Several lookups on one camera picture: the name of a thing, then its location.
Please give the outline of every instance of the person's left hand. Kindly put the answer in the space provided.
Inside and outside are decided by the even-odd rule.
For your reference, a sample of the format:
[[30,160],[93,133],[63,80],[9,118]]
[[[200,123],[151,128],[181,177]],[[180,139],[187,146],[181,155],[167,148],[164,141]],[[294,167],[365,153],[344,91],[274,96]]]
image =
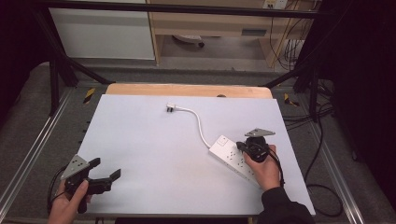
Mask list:
[[49,224],[57,223],[57,224],[69,224],[73,223],[79,202],[84,198],[88,189],[88,181],[84,180],[77,188],[73,197],[69,200],[67,197],[67,193],[65,193],[64,180],[61,181],[61,184],[58,188],[58,194],[63,193],[58,198],[53,201],[52,209],[49,214]]

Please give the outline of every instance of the metal frame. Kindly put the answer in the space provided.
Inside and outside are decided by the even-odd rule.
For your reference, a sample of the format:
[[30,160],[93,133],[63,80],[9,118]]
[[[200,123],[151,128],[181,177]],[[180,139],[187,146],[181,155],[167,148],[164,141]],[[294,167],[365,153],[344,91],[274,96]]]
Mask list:
[[61,99],[58,110],[55,111],[52,117],[49,117],[47,119],[46,124],[44,125],[37,139],[35,140],[26,157],[24,158],[17,173],[14,175],[12,180],[9,182],[6,190],[3,192],[0,198],[0,223],[2,223],[3,219],[6,217],[9,208],[17,197],[18,192],[22,188],[24,181],[26,180],[33,166],[35,165],[35,161],[40,155],[41,150],[43,149],[44,145],[46,145],[52,130],[54,129],[59,118],[64,112],[64,109],[67,106],[69,97],[73,90],[74,89],[71,88],[69,90],[66,90]]
[[40,7],[73,8],[90,10],[114,10],[114,11],[145,11],[145,12],[170,12],[170,13],[195,13],[213,15],[235,15],[254,17],[276,18],[304,18],[321,19],[335,16],[333,12],[322,11],[293,11],[278,9],[259,9],[245,7],[205,7],[164,4],[137,4],[137,3],[108,3],[108,2],[84,2],[84,1],[60,1],[60,0],[35,0],[35,5]]
[[[307,102],[307,97],[301,93],[298,94],[298,99],[300,104],[303,107],[305,113],[308,113],[309,106]],[[320,139],[320,128],[317,123],[310,122],[311,130],[315,135],[315,140],[319,142]],[[338,196],[341,198],[341,201],[344,204],[344,211],[346,212],[346,216],[349,219],[350,223],[353,224],[362,224],[364,223],[364,219],[361,215],[361,211],[358,205],[353,198],[353,195],[345,181],[335,159],[332,157],[332,151],[329,149],[329,146],[326,143],[326,140],[323,139],[322,147],[321,147],[320,155],[326,165],[327,171],[329,172],[330,178],[332,179],[332,183],[334,184],[334,188],[338,193]]]

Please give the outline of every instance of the person's right hand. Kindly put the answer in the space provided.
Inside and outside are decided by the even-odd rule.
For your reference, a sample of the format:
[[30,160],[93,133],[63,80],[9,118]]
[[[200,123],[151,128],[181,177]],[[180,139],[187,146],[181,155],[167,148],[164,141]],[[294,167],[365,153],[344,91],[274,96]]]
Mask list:
[[[274,155],[276,153],[276,146],[269,145],[273,151],[270,151]],[[267,156],[263,162],[253,161],[247,153],[244,152],[245,162],[250,166],[251,170],[256,176],[256,180],[264,191],[280,187],[279,181],[279,169],[276,162],[271,156]]]
[[89,183],[87,180],[82,181],[73,197],[71,197],[67,192],[65,192],[64,180],[61,181],[57,191],[60,195],[53,201],[48,223],[73,223],[77,214],[79,202],[81,202],[81,200],[85,200],[85,194],[87,193],[88,186]]

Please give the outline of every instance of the power strip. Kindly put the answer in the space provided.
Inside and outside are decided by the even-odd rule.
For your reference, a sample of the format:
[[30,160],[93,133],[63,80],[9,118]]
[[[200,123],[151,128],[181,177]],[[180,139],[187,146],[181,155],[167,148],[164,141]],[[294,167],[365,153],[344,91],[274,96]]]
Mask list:
[[209,152],[248,182],[260,187],[253,171],[245,163],[242,151],[236,147],[235,142],[222,135],[209,149]]

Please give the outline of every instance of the white tabletop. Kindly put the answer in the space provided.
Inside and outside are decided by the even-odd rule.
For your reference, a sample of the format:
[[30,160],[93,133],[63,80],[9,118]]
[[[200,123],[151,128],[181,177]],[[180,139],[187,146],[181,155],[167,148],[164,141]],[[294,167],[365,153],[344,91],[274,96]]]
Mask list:
[[204,137],[245,141],[254,128],[276,132],[276,145],[292,201],[315,211],[308,196],[276,100],[191,96],[103,95],[78,155],[101,158],[90,178],[108,177],[121,168],[112,190],[95,195],[88,214],[109,216],[246,216],[262,210],[262,190],[208,152],[196,118],[166,112],[166,104],[194,110]]

